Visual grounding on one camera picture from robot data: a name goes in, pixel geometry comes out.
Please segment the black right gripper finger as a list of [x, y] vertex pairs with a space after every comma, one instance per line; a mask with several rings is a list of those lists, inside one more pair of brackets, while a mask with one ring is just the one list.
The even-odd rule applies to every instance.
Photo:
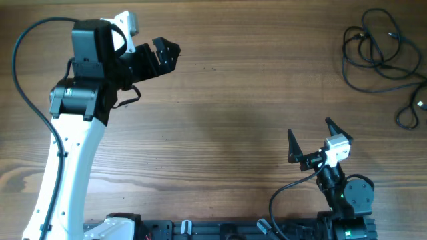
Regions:
[[288, 129], [288, 162], [289, 163], [299, 163], [304, 154], [298, 145], [298, 142], [291, 129]]
[[342, 134], [349, 142], [353, 141], [353, 137], [351, 135], [349, 135], [348, 133], [346, 133], [343, 129], [341, 129], [340, 127], [338, 127], [332, 121], [331, 118], [329, 118], [329, 117], [325, 118], [325, 122], [326, 122], [326, 124], [328, 126], [328, 130], [329, 130], [331, 136]]

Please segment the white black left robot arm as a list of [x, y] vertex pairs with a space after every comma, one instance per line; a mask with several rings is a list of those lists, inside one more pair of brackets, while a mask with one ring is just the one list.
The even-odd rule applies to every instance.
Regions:
[[180, 46], [155, 38], [132, 45], [135, 21], [73, 20], [74, 56], [50, 92], [43, 121], [52, 137], [41, 189], [24, 239], [83, 239], [84, 205], [91, 166], [118, 91], [171, 73]]

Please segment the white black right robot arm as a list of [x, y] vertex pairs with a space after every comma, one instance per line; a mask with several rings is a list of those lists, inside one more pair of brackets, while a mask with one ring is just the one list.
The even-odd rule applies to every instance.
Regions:
[[304, 155], [293, 132], [288, 130], [288, 162], [301, 171], [314, 170], [316, 185], [326, 198], [329, 211], [319, 212], [315, 239], [377, 239], [375, 220], [369, 218], [374, 202], [374, 183], [360, 175], [346, 175], [340, 162], [350, 156], [353, 137], [325, 119], [330, 136], [319, 150]]

